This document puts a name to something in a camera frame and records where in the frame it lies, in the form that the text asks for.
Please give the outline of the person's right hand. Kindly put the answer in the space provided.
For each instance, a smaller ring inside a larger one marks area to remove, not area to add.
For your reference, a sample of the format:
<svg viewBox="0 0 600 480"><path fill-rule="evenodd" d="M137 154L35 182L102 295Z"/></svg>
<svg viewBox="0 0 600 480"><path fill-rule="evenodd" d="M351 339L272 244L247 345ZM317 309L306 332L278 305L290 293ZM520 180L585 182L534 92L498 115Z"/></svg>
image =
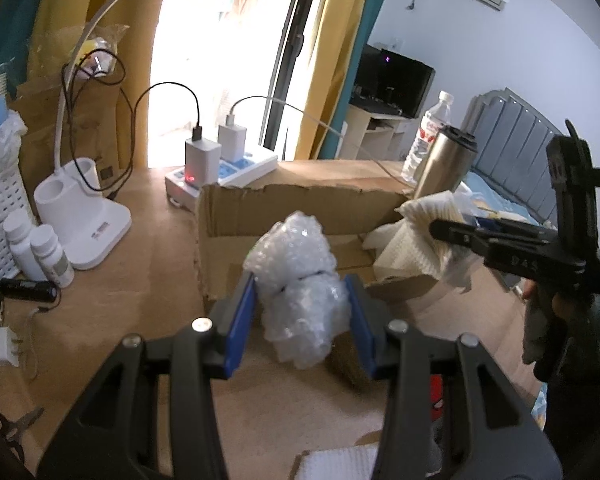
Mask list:
<svg viewBox="0 0 600 480"><path fill-rule="evenodd" d="M522 362L541 382L600 368L600 295L565 298L528 280Z"/></svg>

